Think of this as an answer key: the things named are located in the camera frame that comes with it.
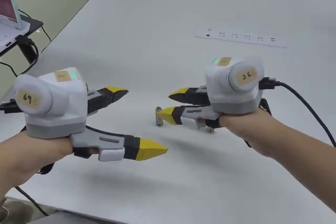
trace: yellow fingertip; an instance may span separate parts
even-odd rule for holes
[[[157,115],[165,120],[167,123],[170,123],[172,125],[177,125],[177,123],[175,122],[175,120],[173,119],[173,111],[176,107],[169,107],[166,108],[160,112],[157,113]]]
[[[147,160],[165,154],[168,148],[149,139],[141,138],[136,161]]]
[[[171,95],[175,95],[175,94],[185,94],[188,91],[189,88],[180,88],[179,90],[176,90],[175,92],[171,93],[169,96]]]
[[[116,93],[118,91],[123,91],[123,90],[127,90],[125,88],[119,88],[119,87],[115,87],[115,86],[106,86],[106,89],[110,90],[113,93]]]

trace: white plastic casing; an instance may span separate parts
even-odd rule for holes
[[[36,126],[59,126],[83,123],[87,118],[87,87],[76,68],[67,68],[67,81],[59,81],[56,73],[38,78],[22,74],[14,84],[14,96],[25,113],[26,123]],[[20,102],[22,90],[37,95],[39,105],[28,106]]]
[[[237,75],[251,68],[256,70],[255,78],[246,84],[239,83]],[[260,58],[243,61],[232,58],[227,66],[218,66],[214,63],[207,67],[206,87],[214,111],[227,113],[225,108],[229,108],[230,104],[251,104],[250,101],[260,96],[259,81],[264,75],[264,67]]]
[[[99,153],[98,160],[102,162],[120,161],[125,155],[125,148],[122,150],[102,150]]]
[[[183,126],[192,129],[192,130],[198,130],[200,128],[200,124],[197,123],[197,119],[193,119],[193,118],[185,118],[185,117],[181,117],[181,122],[183,124]]]

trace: handheld robotic gripper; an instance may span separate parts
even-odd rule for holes
[[[98,159],[102,162],[124,158],[142,161],[166,153],[165,146],[152,140],[104,132],[86,125],[87,116],[127,93],[126,89],[112,86],[90,91],[76,68],[38,78],[22,74],[14,83],[14,99],[2,103],[0,110],[24,112],[29,136],[50,140],[70,136],[73,152],[79,157],[89,158],[91,148],[99,150]]]
[[[223,114],[242,115],[263,108],[270,113],[259,83],[264,79],[264,66],[260,58],[239,61],[224,57],[206,68],[206,85],[198,88],[181,88],[169,98],[192,104],[170,107],[158,113],[173,125],[193,129],[208,126],[220,127]]]

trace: hand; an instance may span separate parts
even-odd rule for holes
[[[43,140],[25,131],[0,143],[2,160],[6,162],[6,180],[12,187],[29,180],[42,167],[72,154],[68,137]]]
[[[246,140],[258,153],[268,157],[272,157],[272,150],[277,145],[278,138],[275,136],[285,128],[262,109],[246,115],[223,115],[219,124]]]

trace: laptop screen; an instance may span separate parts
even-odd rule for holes
[[[0,0],[0,15],[16,21],[15,9],[11,0]]]

